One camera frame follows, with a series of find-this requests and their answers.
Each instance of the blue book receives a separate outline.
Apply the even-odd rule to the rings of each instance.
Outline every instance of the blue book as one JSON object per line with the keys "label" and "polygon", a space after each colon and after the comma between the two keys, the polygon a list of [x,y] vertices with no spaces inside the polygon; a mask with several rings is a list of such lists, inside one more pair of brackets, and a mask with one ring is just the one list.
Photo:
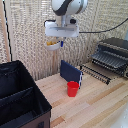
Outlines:
{"label": "blue book", "polygon": [[60,76],[67,82],[74,81],[81,86],[82,72],[64,60],[61,60]]}

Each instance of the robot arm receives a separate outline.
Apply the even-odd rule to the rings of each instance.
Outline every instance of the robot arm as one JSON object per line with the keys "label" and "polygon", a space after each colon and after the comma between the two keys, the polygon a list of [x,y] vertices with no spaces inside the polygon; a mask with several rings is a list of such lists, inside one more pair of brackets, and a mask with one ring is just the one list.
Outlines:
{"label": "robot arm", "polygon": [[81,13],[87,6],[87,0],[52,0],[52,9],[57,16]]}
{"label": "robot arm", "polygon": [[52,0],[52,9],[57,16],[63,16],[67,12],[69,3],[72,0]]}
{"label": "robot arm", "polygon": [[79,35],[78,21],[71,17],[82,13],[88,0],[52,0],[52,9],[56,20],[45,22],[45,35],[54,37],[77,37]]}

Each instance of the black storage box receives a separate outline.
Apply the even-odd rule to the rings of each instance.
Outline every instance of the black storage box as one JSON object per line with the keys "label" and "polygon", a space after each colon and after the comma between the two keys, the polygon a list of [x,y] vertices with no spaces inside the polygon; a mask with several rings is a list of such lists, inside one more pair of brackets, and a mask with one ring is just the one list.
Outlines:
{"label": "black storage box", "polygon": [[0,128],[50,128],[51,109],[20,61],[0,65]]}

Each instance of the wooden countertop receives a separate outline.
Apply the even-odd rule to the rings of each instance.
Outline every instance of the wooden countertop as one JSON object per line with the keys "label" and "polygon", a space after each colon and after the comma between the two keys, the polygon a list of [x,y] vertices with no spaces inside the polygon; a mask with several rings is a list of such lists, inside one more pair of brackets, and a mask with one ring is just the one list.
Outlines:
{"label": "wooden countertop", "polygon": [[84,74],[76,97],[68,97],[67,82],[56,74],[36,81],[52,105],[51,128],[110,128],[128,102],[128,79],[109,85]]}

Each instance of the red cup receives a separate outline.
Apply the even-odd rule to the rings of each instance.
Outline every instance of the red cup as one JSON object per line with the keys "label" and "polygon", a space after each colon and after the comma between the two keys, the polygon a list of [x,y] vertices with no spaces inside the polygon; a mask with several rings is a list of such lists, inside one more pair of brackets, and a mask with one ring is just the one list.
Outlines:
{"label": "red cup", "polygon": [[79,88],[79,84],[74,81],[67,83],[67,94],[69,97],[75,97]]}

